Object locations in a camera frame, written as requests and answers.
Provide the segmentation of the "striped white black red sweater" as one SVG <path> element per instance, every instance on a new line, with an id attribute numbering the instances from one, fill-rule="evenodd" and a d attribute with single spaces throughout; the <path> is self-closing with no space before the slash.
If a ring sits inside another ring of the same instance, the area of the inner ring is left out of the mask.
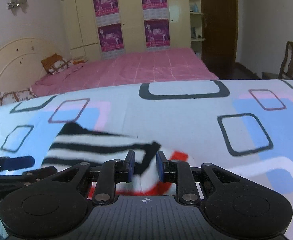
<path id="1" fill-rule="evenodd" d="M 135 152 L 133 180 L 119 183 L 117 194 L 153 196 L 173 194 L 172 183 L 160 181 L 156 167 L 156 152 L 163 151 L 168 160 L 193 163 L 186 153 L 166 148 L 155 141 L 143 141 L 127 135 L 90 131 L 70 122 L 55 137 L 41 166 L 55 166 L 58 171 L 78 163 L 87 162 L 92 167 L 113 159 L 125 159 L 127 153 Z"/>

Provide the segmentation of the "orange white near pillow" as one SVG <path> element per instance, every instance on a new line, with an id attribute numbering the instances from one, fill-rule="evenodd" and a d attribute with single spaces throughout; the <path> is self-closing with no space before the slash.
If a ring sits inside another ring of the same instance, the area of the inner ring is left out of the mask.
<path id="1" fill-rule="evenodd" d="M 0 92 L 0 103 L 1 105 L 8 105 L 11 103 L 30 100 L 36 97 L 37 96 L 33 93 L 31 88 L 12 92 Z"/>

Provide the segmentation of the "orange white pillow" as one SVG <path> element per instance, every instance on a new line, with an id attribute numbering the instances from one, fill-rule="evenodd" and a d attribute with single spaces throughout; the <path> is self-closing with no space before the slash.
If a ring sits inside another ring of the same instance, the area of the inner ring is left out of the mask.
<path id="1" fill-rule="evenodd" d="M 44 70 L 51 75 L 57 74 L 69 68 L 72 63 L 61 55 L 55 53 L 41 61 Z"/>
<path id="2" fill-rule="evenodd" d="M 33 93 L 31 88 L 12 92 L 0 92 L 0 103 L 1 105 L 8 105 L 11 103 L 30 100 L 36 97 L 37 96 Z"/>

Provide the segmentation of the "patterned white blue bedsheet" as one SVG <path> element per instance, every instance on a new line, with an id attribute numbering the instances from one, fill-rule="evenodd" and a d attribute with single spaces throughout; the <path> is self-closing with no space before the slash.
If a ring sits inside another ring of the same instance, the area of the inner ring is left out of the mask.
<path id="1" fill-rule="evenodd" d="M 293 80 L 143 83 L 0 106 L 0 156 L 35 168 L 67 123 L 127 135 L 213 163 L 283 194 L 293 207 Z M 293 239 L 293 219 L 286 231 Z"/>

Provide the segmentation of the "cream curved headboard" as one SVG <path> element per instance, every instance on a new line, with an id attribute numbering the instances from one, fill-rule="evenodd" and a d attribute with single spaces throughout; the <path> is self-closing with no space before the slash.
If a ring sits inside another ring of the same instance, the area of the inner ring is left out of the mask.
<path id="1" fill-rule="evenodd" d="M 52 42 L 39 38 L 20 38 L 4 45 L 0 48 L 0 92 L 33 85 L 46 75 L 41 61 L 55 53 L 62 54 Z"/>

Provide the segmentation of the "pink bed cover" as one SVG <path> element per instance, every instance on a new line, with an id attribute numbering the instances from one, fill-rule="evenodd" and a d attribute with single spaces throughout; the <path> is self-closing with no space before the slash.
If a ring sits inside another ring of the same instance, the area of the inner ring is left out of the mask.
<path id="1" fill-rule="evenodd" d="M 139 83 L 216 80 L 190 48 L 123 54 L 110 60 L 72 65 L 47 74 L 32 86 L 36 96 Z"/>

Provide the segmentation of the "orange white far pillow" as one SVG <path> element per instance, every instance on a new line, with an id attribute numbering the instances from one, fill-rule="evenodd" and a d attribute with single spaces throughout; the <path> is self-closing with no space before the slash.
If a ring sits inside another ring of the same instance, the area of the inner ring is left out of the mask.
<path id="1" fill-rule="evenodd" d="M 69 68 L 72 63 L 61 55 L 55 53 L 41 61 L 44 70 L 51 75 L 57 74 Z"/>

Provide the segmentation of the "lower left purple poster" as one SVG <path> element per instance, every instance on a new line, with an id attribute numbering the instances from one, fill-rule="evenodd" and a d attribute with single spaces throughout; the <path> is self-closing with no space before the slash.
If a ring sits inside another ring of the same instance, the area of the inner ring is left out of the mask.
<path id="1" fill-rule="evenodd" d="M 120 23 L 98 27 L 99 42 L 103 60 L 109 60 L 125 53 Z"/>

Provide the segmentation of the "purple poster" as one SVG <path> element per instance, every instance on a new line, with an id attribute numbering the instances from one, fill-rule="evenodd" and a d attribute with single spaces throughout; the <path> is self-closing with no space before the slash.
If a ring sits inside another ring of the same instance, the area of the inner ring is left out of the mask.
<path id="1" fill-rule="evenodd" d="M 118 0 L 93 0 L 98 27 L 120 23 Z"/>
<path id="2" fill-rule="evenodd" d="M 144 21 L 147 51 L 165 50 L 170 48 L 169 20 L 153 19 Z"/>
<path id="3" fill-rule="evenodd" d="M 99 42 L 103 60 L 109 60 L 125 53 L 120 23 L 98 27 Z"/>
<path id="4" fill-rule="evenodd" d="M 142 0 L 144 20 L 169 18 L 168 0 Z"/>

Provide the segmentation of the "lower right purple poster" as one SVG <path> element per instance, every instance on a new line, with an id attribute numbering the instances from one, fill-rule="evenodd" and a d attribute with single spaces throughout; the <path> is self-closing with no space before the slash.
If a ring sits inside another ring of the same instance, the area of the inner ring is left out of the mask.
<path id="1" fill-rule="evenodd" d="M 153 19 L 144 21 L 147 51 L 165 50 L 170 48 L 169 20 Z"/>

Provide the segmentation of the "cream built-in wardrobe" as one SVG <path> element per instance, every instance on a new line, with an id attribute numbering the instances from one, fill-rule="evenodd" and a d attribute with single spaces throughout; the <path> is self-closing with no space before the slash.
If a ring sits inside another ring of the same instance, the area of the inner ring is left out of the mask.
<path id="1" fill-rule="evenodd" d="M 103 60 L 93 0 L 61 0 L 61 5 L 71 55 Z M 147 51 L 142 0 L 118 0 L 118 5 L 125 53 Z M 168 10 L 170 48 L 189 48 L 189 0 L 168 0 Z"/>

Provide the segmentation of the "upper left purple poster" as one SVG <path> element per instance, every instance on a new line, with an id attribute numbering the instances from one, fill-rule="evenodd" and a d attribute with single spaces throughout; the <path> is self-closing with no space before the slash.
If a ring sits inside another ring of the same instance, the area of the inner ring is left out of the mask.
<path id="1" fill-rule="evenodd" d="M 120 23 L 118 0 L 93 0 L 98 27 Z"/>

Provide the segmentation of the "upper right purple poster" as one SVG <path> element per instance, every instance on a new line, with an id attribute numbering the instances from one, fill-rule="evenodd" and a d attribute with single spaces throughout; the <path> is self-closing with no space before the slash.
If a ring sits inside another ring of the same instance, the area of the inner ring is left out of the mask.
<path id="1" fill-rule="evenodd" d="M 169 18 L 168 0 L 142 0 L 144 20 Z"/>

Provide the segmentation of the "dark brown wooden door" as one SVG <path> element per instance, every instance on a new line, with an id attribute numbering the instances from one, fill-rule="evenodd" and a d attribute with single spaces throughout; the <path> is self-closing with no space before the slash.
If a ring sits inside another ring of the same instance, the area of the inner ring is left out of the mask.
<path id="1" fill-rule="evenodd" d="M 238 0 L 201 0 L 202 61 L 220 79 L 233 71 L 238 38 Z"/>

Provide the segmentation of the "cream corner shelf unit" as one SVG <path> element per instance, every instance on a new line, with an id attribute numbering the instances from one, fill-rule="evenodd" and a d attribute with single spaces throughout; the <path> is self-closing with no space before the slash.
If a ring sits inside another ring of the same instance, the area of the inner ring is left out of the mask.
<path id="1" fill-rule="evenodd" d="M 202 12 L 202 0 L 189 0 L 189 11 L 191 49 L 195 52 L 196 56 L 201 59 L 202 43 L 205 41 L 202 34 L 204 18 L 204 13 Z"/>

